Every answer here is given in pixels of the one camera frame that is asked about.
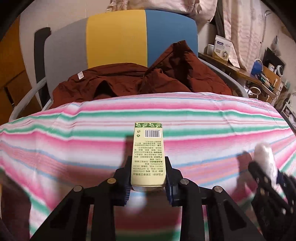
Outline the grey yellow blue headboard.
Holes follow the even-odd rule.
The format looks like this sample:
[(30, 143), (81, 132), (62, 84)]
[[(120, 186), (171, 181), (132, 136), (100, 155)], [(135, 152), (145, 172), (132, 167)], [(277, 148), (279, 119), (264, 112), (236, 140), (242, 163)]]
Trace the grey yellow blue headboard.
[(168, 11), (114, 11), (73, 22), (45, 41), (49, 93), (69, 77), (96, 66), (135, 63), (150, 67), (171, 44), (181, 40), (197, 54), (196, 22)]

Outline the white plastic cloud toy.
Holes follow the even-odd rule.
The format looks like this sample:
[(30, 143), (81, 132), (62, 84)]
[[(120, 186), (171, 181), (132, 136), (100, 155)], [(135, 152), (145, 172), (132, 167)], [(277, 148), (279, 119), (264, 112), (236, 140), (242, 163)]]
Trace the white plastic cloud toy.
[(259, 164), (267, 177), (271, 180), (272, 187), (276, 187), (278, 168), (275, 163), (273, 150), (268, 143), (259, 143), (254, 149), (254, 160)]

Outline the grey bed rail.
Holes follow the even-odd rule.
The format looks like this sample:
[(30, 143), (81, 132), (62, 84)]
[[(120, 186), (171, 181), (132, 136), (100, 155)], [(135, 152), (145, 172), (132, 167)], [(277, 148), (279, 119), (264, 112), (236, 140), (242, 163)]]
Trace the grey bed rail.
[(14, 107), (10, 117), (9, 122), (15, 121), (19, 118), (26, 117), (25, 115), (25, 109), (35, 97), (36, 93), (41, 90), (45, 85), (47, 84), (46, 77), (44, 77), (42, 80), (40, 80), (36, 86), (34, 86), (23, 98), (22, 100)]

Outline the striped pink green tablecloth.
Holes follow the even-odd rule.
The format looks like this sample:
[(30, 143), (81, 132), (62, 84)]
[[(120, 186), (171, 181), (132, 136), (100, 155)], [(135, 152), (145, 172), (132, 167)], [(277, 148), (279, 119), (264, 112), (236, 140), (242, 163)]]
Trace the striped pink green tablecloth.
[(76, 185), (96, 186), (128, 156), (138, 174), (160, 174), (160, 150), (182, 175), (221, 186), (252, 221), (256, 182), (247, 166), (268, 143), (277, 167), (295, 175), (295, 134), (268, 103), (213, 93), (115, 97), (58, 108), (1, 126), (1, 172), (24, 196), (7, 226), (27, 240)]

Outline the white blue medicine box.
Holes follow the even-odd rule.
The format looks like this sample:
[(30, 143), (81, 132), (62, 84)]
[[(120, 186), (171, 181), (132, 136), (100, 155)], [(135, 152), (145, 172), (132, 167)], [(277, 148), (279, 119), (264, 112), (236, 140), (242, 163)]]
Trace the white blue medicine box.
[(231, 46), (232, 42), (230, 40), (216, 35), (212, 57), (224, 62), (228, 62)]

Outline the wooden side shelf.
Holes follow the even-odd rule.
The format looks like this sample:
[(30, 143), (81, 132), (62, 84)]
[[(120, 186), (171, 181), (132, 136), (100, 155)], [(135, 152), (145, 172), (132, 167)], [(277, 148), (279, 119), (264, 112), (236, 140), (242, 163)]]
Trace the wooden side shelf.
[(243, 80), (245, 82), (250, 82), (260, 86), (263, 92), (265, 92), (272, 100), (276, 100), (278, 98), (278, 95), (280, 94), (275, 87), (273, 88), (273, 90), (271, 90), (271, 86), (273, 84), (267, 84), (267, 82), (263, 83), (261, 80), (259, 80), (257, 77), (253, 76), (246, 70), (236, 68), (230, 63), (215, 59), (208, 54), (198, 53), (198, 56), (200, 59), (210, 63), (211, 65), (230, 75), (235, 80)]

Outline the dark red garment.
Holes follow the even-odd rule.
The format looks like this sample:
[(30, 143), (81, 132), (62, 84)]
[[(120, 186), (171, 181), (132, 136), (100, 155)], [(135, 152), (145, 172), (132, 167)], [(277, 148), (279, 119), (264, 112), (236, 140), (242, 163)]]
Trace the dark red garment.
[(232, 95), (232, 89), (202, 63), (186, 41), (173, 43), (147, 68), (135, 63), (97, 66), (71, 76), (53, 91), (52, 108), (128, 95), (167, 92), (211, 92)]

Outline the black rolled mat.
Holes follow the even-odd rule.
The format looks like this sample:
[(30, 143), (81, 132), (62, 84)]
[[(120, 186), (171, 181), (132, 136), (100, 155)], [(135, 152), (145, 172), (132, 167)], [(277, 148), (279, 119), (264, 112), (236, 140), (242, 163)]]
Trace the black rolled mat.
[[(51, 28), (44, 27), (34, 35), (34, 67), (36, 82), (39, 83), (45, 77), (44, 46), (46, 39), (51, 35)], [(49, 101), (50, 95), (47, 84), (38, 91), (42, 107)]]

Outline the cream green small box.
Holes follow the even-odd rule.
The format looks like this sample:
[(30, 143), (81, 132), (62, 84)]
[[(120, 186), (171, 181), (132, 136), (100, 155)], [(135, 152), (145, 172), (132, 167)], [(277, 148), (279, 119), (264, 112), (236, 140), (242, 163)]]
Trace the cream green small box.
[(133, 190), (161, 190), (166, 183), (163, 127), (161, 123), (134, 125), (130, 182)]

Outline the pink patterned curtain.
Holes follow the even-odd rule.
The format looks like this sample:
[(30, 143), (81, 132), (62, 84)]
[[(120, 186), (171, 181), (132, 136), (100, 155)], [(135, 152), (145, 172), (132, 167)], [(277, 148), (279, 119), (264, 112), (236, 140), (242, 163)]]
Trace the pink patterned curtain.
[(261, 1), (110, 1), (106, 11), (157, 9), (185, 14), (198, 24), (210, 22), (215, 13), (222, 17), (218, 35), (230, 40), (229, 61), (235, 67), (250, 71), (258, 57), (263, 32)]

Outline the wooden wardrobe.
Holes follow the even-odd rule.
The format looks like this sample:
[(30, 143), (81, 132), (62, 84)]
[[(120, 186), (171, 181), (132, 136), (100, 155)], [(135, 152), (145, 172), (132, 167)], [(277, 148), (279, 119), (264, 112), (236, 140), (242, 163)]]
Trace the wooden wardrobe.
[(7, 123), (13, 109), (32, 86), (20, 46), (20, 18), (12, 23), (1, 40), (1, 124)]

